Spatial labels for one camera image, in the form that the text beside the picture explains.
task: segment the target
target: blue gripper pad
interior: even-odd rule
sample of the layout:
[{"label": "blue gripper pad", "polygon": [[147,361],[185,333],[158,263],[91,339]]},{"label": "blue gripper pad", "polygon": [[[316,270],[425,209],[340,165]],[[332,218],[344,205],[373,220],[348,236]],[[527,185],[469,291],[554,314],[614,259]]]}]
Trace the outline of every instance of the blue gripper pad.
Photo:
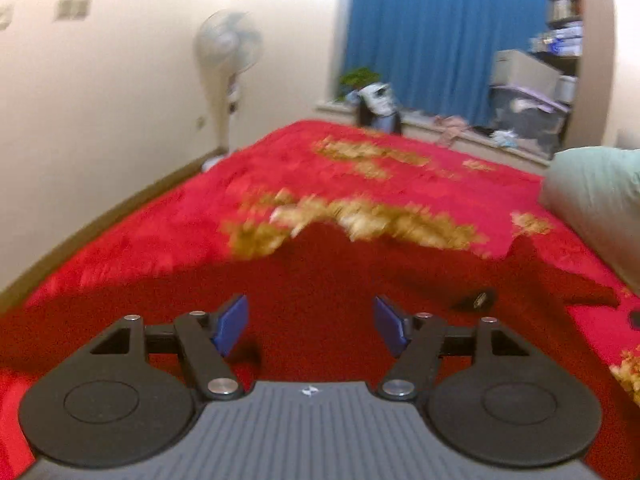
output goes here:
[{"label": "blue gripper pad", "polygon": [[218,330],[212,342],[222,357],[231,352],[248,322],[249,302],[246,296],[240,296],[218,318]]},{"label": "blue gripper pad", "polygon": [[404,333],[402,319],[382,298],[373,300],[373,319],[376,330],[385,341],[386,347],[393,357],[398,357],[409,344]]}]

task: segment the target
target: white logo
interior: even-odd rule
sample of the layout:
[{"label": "white logo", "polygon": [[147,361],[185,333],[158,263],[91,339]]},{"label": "white logo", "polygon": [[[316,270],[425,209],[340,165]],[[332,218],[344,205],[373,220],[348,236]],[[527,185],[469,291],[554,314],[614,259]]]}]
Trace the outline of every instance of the white logo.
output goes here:
[{"label": "white logo", "polygon": [[318,390],[315,386],[310,384],[306,388],[302,388],[300,393],[306,395],[307,397],[313,397],[315,394],[319,394],[320,390]]}]

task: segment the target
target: fan head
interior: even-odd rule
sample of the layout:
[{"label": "fan head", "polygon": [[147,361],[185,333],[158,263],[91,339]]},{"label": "fan head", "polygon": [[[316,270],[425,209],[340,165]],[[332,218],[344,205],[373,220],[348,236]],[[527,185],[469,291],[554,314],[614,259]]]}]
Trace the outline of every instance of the fan head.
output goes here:
[{"label": "fan head", "polygon": [[234,72],[244,72],[258,61],[262,38],[247,13],[219,10],[200,27],[196,48],[204,62],[218,65],[233,57]]}]

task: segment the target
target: green plant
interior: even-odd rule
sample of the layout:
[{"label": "green plant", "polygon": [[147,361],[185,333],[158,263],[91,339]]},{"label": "green plant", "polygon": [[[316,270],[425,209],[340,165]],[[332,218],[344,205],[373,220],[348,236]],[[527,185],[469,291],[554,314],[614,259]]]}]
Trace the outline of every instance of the green plant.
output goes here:
[{"label": "green plant", "polygon": [[380,74],[373,72],[366,66],[355,68],[340,78],[340,84],[349,87],[351,90],[359,90],[376,81],[380,81]]}]

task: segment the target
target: electrical outlet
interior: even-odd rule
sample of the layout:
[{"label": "electrical outlet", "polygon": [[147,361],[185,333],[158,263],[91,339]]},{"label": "electrical outlet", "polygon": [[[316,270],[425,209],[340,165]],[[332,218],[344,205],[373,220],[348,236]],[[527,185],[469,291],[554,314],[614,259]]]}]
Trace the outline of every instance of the electrical outlet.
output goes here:
[{"label": "electrical outlet", "polygon": [[58,0],[56,20],[84,20],[91,9],[92,0]]},{"label": "electrical outlet", "polygon": [[0,30],[5,30],[14,19],[14,6],[0,6]]}]

